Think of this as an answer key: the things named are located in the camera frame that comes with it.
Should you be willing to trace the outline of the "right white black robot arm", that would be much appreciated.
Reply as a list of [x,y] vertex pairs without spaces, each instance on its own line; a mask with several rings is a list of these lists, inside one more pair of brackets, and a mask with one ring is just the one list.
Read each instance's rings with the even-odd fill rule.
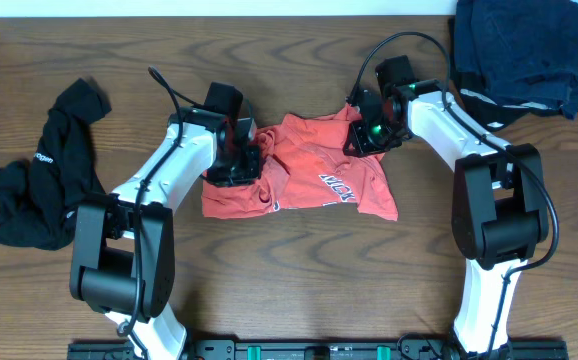
[[378,92],[354,85],[347,102],[360,113],[349,127],[345,154],[385,153],[417,137],[453,172],[451,228],[466,261],[460,308],[451,336],[429,349],[437,359],[514,359],[507,333],[514,293],[533,255],[557,232],[538,150],[488,133],[446,85],[418,80],[407,57],[375,69]]

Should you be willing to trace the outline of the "red orange t-shirt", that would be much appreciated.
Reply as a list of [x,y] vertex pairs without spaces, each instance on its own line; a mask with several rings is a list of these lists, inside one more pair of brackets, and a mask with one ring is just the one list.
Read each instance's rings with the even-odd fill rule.
[[248,186],[203,184],[202,213],[241,219],[288,209],[352,204],[363,214],[396,221],[399,213],[380,155],[343,153],[349,126],[361,118],[349,106],[312,119],[287,114],[279,125],[257,131],[261,177]]

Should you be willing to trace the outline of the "black t-shirt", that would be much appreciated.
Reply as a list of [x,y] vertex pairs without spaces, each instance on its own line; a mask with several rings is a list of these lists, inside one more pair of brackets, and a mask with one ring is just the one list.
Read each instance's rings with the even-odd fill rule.
[[0,168],[0,245],[56,251],[73,241],[80,203],[104,191],[91,126],[110,112],[92,78],[56,98],[33,157]]

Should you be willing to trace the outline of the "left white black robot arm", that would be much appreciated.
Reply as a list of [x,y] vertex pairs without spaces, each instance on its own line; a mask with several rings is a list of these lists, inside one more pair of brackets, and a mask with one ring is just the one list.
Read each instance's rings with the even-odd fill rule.
[[203,103],[178,107],[166,136],[125,183],[77,211],[70,292],[117,326],[110,343],[72,343],[71,359],[182,359],[187,331],[169,298],[176,210],[194,182],[250,185],[261,176],[256,124],[235,87],[214,82]]

